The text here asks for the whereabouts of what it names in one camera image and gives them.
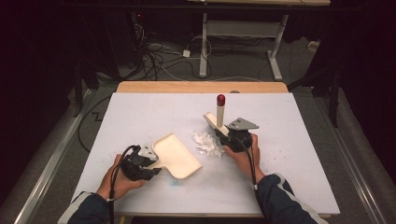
red cap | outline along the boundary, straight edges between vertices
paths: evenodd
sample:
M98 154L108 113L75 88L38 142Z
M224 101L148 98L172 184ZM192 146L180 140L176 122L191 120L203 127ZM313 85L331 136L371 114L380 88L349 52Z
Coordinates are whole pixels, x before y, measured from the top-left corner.
M225 105L225 96L223 94L218 95L218 106Z

dark blue sleeve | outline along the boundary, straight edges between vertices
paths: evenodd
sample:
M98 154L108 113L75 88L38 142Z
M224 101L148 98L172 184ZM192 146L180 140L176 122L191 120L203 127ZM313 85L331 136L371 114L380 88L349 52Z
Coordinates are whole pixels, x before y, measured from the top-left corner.
M258 197L264 216L272 224L327 223L315 210L294 197L282 175L266 175L258 184Z
M107 220L107 202L98 194L82 192L66 209L58 224L96 224Z

white desk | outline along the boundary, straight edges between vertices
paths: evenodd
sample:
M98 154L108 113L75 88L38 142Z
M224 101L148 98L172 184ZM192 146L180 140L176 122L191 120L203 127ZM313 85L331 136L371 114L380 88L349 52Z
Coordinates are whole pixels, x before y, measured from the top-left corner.
M291 93L224 93L225 123L238 117L260 129L261 168L281 173L295 195L320 214L339 214L328 180ZM213 132L203 114L216 112L217 93L113 94L91 154L78 182L81 191L96 191L104 173L129 145L151 145L174 133L203 165L185 180L162 170L142 189L115 202L117 214L130 216L259 217L251 184L226 155L200 155L191 136Z
M318 7L328 6L330 0L206 0L205 4L260 4L260 5L282 5L282 6L305 6ZM283 32L289 15L283 15L280 22L257 22L257 21L210 21L207 13L203 17L202 49L200 62L200 77L206 77L206 61L208 57L206 39L208 35L232 35L251 37L274 37L274 47L267 51L269 63L271 65L276 81L282 80L282 75L276 61L276 54L282 40Z

